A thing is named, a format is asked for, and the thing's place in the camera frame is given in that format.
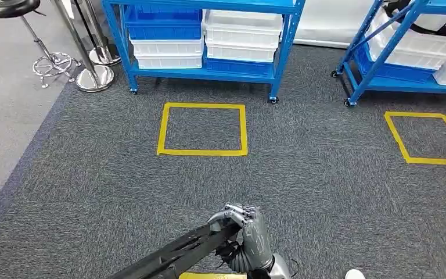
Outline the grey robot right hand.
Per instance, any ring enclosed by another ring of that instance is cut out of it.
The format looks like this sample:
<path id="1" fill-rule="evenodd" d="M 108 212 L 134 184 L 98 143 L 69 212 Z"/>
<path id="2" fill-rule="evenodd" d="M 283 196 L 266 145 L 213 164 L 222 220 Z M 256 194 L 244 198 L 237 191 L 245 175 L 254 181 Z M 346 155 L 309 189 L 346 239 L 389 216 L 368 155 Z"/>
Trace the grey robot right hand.
<path id="1" fill-rule="evenodd" d="M 236 224 L 242 233 L 242 242 L 236 240 L 236 234 L 216 249 L 229 268 L 237 273 L 247 273 L 266 269 L 274 262 L 269 244 L 268 232 L 260 208 L 253 205 L 227 203 L 219 212 L 208 220 L 213 232 Z"/>

